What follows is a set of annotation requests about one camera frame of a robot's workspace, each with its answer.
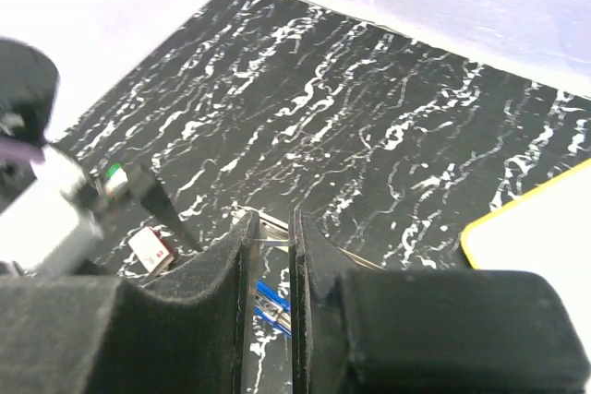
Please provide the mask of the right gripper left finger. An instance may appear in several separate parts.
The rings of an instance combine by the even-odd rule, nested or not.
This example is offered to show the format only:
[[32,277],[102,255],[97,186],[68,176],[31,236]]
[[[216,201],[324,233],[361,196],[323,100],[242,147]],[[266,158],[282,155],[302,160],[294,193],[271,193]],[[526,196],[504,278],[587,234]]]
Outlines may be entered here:
[[111,276],[1,280],[5,393],[239,393],[259,215],[145,287]]

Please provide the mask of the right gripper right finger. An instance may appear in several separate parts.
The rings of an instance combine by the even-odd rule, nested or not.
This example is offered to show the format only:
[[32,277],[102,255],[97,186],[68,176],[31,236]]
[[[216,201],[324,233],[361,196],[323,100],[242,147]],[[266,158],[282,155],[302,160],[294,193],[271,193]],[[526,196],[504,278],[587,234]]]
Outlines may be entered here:
[[523,271],[358,266],[289,221],[296,393],[582,393],[590,362],[557,292]]

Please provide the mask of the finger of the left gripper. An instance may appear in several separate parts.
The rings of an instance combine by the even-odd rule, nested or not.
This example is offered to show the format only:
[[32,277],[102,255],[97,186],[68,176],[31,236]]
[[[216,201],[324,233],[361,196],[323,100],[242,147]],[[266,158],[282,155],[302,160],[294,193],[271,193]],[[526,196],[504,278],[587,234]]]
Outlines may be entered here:
[[137,165],[127,173],[127,181],[129,194],[135,201],[187,246],[201,250],[201,244],[181,221],[163,183],[152,169]]

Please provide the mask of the red staple box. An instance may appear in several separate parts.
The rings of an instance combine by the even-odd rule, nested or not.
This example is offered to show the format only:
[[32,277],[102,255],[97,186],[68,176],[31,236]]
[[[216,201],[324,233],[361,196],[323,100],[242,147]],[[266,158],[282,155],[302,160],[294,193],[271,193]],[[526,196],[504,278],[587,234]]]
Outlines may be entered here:
[[168,270],[175,260],[173,251],[151,227],[144,227],[133,234],[128,245],[151,275],[159,275]]

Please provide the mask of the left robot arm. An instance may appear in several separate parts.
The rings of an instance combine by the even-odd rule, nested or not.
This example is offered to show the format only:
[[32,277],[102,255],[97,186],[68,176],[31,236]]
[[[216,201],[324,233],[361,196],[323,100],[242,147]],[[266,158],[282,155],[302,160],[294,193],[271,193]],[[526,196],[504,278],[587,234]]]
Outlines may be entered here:
[[142,206],[195,250],[156,173],[143,164],[88,173],[47,141],[59,72],[37,48],[1,41],[1,274],[102,275],[90,260],[118,210]]

